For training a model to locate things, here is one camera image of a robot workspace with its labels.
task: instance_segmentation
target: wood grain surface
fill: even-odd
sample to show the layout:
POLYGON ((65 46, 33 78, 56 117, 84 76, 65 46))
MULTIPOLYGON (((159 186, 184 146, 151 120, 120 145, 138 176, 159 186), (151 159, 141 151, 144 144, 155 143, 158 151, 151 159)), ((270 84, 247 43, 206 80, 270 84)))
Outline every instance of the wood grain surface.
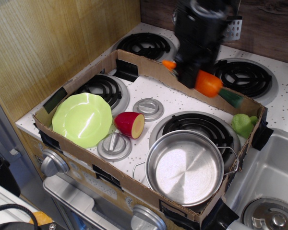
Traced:
MULTIPOLYGON (((143 23, 174 30, 171 14, 177 0, 141 0, 143 23)), ((242 0, 241 37, 224 45, 288 63, 288 0, 242 0)))
POLYGON ((15 122, 140 22, 136 0, 0 0, 0 103, 15 122))

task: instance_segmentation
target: sink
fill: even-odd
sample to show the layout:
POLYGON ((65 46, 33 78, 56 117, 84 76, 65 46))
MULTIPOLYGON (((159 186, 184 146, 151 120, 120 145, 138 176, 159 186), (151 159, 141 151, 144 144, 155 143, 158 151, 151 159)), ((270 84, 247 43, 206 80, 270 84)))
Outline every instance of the sink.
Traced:
POLYGON ((242 172, 236 173, 225 194, 227 206, 240 216, 228 230, 251 229, 240 222, 245 207, 256 199, 273 197, 288 203, 288 132, 273 131, 261 151, 249 149, 242 172))

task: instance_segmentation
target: toy apple slice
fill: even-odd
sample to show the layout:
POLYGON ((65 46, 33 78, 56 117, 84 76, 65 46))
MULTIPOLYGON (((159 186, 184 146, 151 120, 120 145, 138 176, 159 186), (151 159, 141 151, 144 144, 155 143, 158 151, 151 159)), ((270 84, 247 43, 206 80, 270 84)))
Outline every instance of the toy apple slice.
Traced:
POLYGON ((136 112, 123 112, 114 120, 115 127, 124 135, 137 139, 143 132, 145 118, 143 114, 136 112))

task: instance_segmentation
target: lime green plate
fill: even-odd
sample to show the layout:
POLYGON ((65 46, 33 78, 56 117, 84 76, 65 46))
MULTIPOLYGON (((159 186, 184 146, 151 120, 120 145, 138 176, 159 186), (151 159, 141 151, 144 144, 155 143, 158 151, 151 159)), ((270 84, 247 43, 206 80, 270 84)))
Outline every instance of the lime green plate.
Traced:
POLYGON ((53 131, 82 148, 98 144, 112 124, 111 107, 98 95, 81 93, 62 102, 53 118, 53 131))

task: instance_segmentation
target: cardboard box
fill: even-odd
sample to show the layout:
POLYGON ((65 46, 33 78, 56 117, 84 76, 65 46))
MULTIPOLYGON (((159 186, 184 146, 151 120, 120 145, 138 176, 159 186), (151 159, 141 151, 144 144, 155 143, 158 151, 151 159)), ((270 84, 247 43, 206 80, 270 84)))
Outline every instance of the cardboard box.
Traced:
POLYGON ((173 201, 166 199, 152 189, 142 185, 138 181, 133 180, 128 175, 113 167, 107 161, 104 161, 88 150, 73 144, 71 141, 53 132, 49 128, 51 126, 51 120, 56 111, 57 105, 62 100, 71 95, 80 86, 86 83, 89 79, 91 79, 94 75, 100 73, 102 70, 104 70, 105 73, 109 73, 115 69, 117 67, 117 59, 136 65, 138 74, 141 76, 153 77, 171 88, 177 89, 190 97, 197 98, 200 101, 206 102, 207 104, 224 110, 232 115, 238 113, 247 114, 249 116, 256 115, 259 118, 259 122, 256 124, 249 139, 246 141, 245 145, 239 152, 240 160, 244 158, 247 149, 251 146, 253 136, 258 126, 262 123, 261 121, 264 118, 266 109, 261 104, 245 96, 243 96, 243 104, 239 109, 233 108, 219 96, 215 98, 207 98, 196 90, 188 89, 180 82, 178 82, 176 78, 170 74, 169 71, 161 63, 122 50, 116 50, 105 57, 102 61, 98 62, 95 66, 89 67, 86 71, 83 71, 80 75, 76 75, 72 80, 63 85, 63 87, 60 88, 53 95, 53 97, 51 97, 51 99, 44 105, 44 107, 42 107, 35 114, 34 120, 37 128, 41 131, 44 137, 47 137, 51 141, 55 142, 59 152, 68 152, 78 160, 84 161, 88 165, 94 165, 102 171, 106 172, 107 175, 115 178, 119 182, 122 192, 127 191, 134 197, 142 200, 148 207, 157 209, 160 212, 164 212, 164 209, 169 210, 178 214, 179 216, 182 216, 183 219, 188 219, 190 221, 194 221, 194 223, 198 223, 200 226, 204 219, 212 211, 214 206, 217 204, 217 202, 225 194, 228 184, 232 180, 233 176, 224 177, 223 183, 220 186, 218 192, 215 193, 213 197, 205 203, 205 205, 201 205, 192 209, 183 207, 173 201))

